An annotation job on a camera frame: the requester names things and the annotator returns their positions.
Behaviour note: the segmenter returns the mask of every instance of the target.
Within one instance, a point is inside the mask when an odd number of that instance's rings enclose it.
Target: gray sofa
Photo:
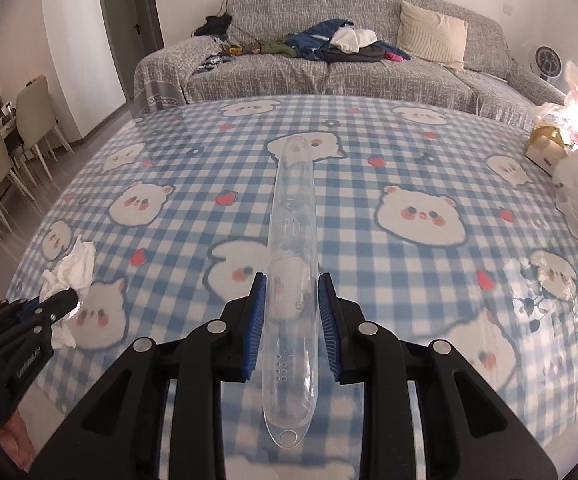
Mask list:
[[[330,18],[371,28],[396,44],[402,0],[230,0],[236,43],[283,38]],[[442,0],[406,0],[469,23],[466,70],[413,58],[402,63],[335,63],[282,56],[241,56],[194,75],[220,42],[191,38],[152,54],[135,74],[136,104],[153,111],[204,100],[284,94],[359,95],[454,108],[530,130],[531,107],[564,103],[564,94],[521,67],[510,54],[502,27]]]

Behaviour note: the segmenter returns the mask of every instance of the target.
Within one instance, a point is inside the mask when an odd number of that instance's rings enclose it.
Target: clear plastic container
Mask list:
[[[278,162],[262,330],[262,403],[274,442],[304,438],[318,400],[318,256],[313,163],[300,136]]]

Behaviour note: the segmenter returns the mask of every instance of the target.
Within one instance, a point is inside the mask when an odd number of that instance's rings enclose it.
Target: fan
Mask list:
[[[553,81],[562,73],[560,56],[550,46],[540,46],[535,51],[535,63],[540,70],[540,78]]]

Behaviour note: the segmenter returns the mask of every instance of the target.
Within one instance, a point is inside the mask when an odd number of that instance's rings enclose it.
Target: beige pillow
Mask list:
[[[398,48],[412,56],[464,69],[469,23],[402,2]]]

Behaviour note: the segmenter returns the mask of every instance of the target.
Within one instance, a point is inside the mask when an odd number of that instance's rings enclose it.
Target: black bag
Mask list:
[[[227,40],[227,30],[231,25],[232,17],[226,12],[221,16],[207,16],[207,22],[195,29],[194,36],[217,36],[222,41]]]
[[[330,46],[323,53],[323,59],[327,63],[376,63],[386,54],[381,46],[368,45],[360,49],[356,54],[345,54],[339,48]]]

